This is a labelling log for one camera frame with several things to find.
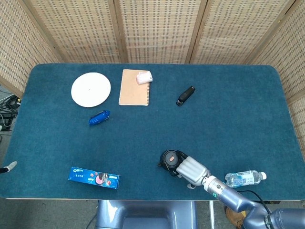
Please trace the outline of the teal table cloth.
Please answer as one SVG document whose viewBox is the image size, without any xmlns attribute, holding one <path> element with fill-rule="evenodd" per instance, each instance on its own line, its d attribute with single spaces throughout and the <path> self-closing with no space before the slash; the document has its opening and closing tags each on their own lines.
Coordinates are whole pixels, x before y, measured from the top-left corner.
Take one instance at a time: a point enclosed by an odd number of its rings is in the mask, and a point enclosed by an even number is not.
<svg viewBox="0 0 305 229">
<path fill-rule="evenodd" d="M 119 105 L 124 69 L 152 74 L 149 105 Z M 109 97 L 77 105 L 73 82 L 101 73 Z M 179 96 L 194 93 L 182 106 Z M 104 110 L 109 118 L 89 126 Z M 267 179 L 251 189 L 264 200 L 305 198 L 305 162 L 279 74 L 270 65 L 36 65 L 29 76 L 0 175 L 0 198 L 210 200 L 203 188 L 158 167 L 161 154 L 180 150 L 224 180 L 250 169 Z M 71 167 L 120 176 L 118 189 L 69 181 Z"/>
</svg>

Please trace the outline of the black stapler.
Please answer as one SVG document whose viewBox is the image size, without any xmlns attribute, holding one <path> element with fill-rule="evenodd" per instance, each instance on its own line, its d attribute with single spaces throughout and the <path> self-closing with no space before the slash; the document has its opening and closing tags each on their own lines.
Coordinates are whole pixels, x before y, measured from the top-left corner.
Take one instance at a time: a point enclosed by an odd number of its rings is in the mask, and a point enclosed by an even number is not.
<svg viewBox="0 0 305 229">
<path fill-rule="evenodd" d="M 182 106 L 184 102 L 194 93 L 195 87 L 190 86 L 186 91 L 184 91 L 178 98 L 176 104 Z"/>
</svg>

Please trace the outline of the small black kettle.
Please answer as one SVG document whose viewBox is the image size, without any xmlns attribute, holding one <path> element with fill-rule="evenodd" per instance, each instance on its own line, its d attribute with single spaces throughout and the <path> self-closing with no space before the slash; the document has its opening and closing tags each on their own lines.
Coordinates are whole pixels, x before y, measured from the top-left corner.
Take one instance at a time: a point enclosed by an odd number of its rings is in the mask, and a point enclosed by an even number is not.
<svg viewBox="0 0 305 229">
<path fill-rule="evenodd" d="M 176 171 L 178 166 L 188 157 L 187 154 L 179 150 L 166 150 L 160 156 L 158 167 L 168 171 L 172 177 L 181 177 Z"/>
</svg>

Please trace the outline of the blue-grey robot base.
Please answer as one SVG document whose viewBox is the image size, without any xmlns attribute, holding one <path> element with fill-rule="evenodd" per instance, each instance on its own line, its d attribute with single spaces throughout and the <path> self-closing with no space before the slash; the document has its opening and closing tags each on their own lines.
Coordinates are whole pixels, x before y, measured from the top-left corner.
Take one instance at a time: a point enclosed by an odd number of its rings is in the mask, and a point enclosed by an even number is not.
<svg viewBox="0 0 305 229">
<path fill-rule="evenodd" d="M 196 203 L 99 200 L 95 229 L 198 229 Z"/>
</svg>

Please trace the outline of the brown shoe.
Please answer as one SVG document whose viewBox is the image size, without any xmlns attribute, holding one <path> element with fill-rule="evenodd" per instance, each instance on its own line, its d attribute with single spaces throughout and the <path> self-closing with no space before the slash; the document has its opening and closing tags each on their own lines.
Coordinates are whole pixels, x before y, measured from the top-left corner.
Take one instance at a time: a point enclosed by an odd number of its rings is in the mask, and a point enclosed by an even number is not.
<svg viewBox="0 0 305 229">
<path fill-rule="evenodd" d="M 235 226 L 236 229 L 244 229 L 244 219 L 246 217 L 246 211 L 235 212 L 229 207 L 224 207 L 225 215 L 227 219 Z"/>
</svg>

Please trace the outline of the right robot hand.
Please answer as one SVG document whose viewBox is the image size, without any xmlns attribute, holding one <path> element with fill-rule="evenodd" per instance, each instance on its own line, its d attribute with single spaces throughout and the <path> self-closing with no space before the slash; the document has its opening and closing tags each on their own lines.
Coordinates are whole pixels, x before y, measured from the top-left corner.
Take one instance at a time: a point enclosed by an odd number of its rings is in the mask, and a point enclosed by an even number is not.
<svg viewBox="0 0 305 229">
<path fill-rule="evenodd" d="M 204 165 L 187 156 L 181 164 L 177 167 L 176 171 L 179 176 L 186 179 L 189 183 L 189 189 L 195 189 L 198 186 L 204 186 L 206 180 L 210 176 L 210 171 Z"/>
</svg>

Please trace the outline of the pink tissue pack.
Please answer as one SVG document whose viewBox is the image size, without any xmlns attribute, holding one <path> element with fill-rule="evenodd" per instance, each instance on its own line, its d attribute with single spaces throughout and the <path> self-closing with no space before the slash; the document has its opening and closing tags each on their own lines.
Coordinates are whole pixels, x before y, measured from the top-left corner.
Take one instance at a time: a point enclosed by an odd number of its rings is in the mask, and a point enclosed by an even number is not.
<svg viewBox="0 0 305 229">
<path fill-rule="evenodd" d="M 139 85 L 145 84 L 145 83 L 150 83 L 153 81 L 153 77 L 150 71 L 147 72 L 139 72 L 136 75 L 136 82 Z"/>
</svg>

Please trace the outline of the woven folding screen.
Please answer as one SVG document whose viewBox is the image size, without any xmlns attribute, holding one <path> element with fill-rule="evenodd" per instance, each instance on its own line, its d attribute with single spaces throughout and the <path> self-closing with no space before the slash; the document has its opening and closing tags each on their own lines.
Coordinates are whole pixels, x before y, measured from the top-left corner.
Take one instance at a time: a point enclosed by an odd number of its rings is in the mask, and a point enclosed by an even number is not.
<svg viewBox="0 0 305 229">
<path fill-rule="evenodd" d="M 0 0 L 0 86 L 53 62 L 271 65 L 305 156 L 305 0 Z"/>
</svg>

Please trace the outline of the blue snack packet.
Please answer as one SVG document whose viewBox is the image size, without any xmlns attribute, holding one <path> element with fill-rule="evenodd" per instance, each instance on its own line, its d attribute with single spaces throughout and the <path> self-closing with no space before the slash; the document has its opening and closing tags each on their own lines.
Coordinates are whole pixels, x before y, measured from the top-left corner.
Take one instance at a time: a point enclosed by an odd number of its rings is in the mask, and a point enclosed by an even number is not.
<svg viewBox="0 0 305 229">
<path fill-rule="evenodd" d="M 99 112 L 98 114 L 92 116 L 89 120 L 89 126 L 98 125 L 104 121 L 106 121 L 110 116 L 109 110 L 104 110 Z"/>
</svg>

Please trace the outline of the white round plate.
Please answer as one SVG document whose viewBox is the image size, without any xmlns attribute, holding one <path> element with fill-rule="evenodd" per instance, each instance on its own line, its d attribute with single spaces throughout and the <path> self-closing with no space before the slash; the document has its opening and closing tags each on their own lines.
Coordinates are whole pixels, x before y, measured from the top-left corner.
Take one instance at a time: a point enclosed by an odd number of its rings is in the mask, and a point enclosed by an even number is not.
<svg viewBox="0 0 305 229">
<path fill-rule="evenodd" d="M 111 83 L 101 73 L 85 73 L 79 76 L 72 84 L 72 100 L 82 107 L 95 107 L 109 97 Z"/>
</svg>

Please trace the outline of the blue Oreo box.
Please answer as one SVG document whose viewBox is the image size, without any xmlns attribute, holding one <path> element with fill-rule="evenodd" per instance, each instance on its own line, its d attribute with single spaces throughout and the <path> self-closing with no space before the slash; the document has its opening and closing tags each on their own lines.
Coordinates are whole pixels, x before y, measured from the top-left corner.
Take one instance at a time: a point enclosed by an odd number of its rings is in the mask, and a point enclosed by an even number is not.
<svg viewBox="0 0 305 229">
<path fill-rule="evenodd" d="M 111 189 L 118 189 L 120 176 L 79 167 L 71 167 L 68 180 Z"/>
</svg>

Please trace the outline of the brown spiral notebook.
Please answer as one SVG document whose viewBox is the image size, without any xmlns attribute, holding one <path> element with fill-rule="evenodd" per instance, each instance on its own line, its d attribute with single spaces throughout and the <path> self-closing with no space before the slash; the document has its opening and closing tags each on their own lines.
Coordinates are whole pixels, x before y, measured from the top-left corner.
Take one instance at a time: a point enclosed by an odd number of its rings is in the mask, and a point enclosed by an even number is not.
<svg viewBox="0 0 305 229">
<path fill-rule="evenodd" d="M 119 105 L 149 105 L 150 83 L 139 85 L 136 75 L 148 70 L 124 69 L 122 72 Z"/>
</svg>

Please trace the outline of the clear water bottle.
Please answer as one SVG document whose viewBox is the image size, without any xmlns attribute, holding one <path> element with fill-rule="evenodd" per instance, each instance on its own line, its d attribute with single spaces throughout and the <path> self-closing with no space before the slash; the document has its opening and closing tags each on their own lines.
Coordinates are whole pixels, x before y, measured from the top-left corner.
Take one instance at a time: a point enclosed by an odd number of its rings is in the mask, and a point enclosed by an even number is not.
<svg viewBox="0 0 305 229">
<path fill-rule="evenodd" d="M 228 173 L 225 176 L 227 186 L 232 188 L 243 187 L 248 185 L 258 185 L 262 180 L 266 180 L 265 172 L 248 170 L 238 173 Z"/>
</svg>

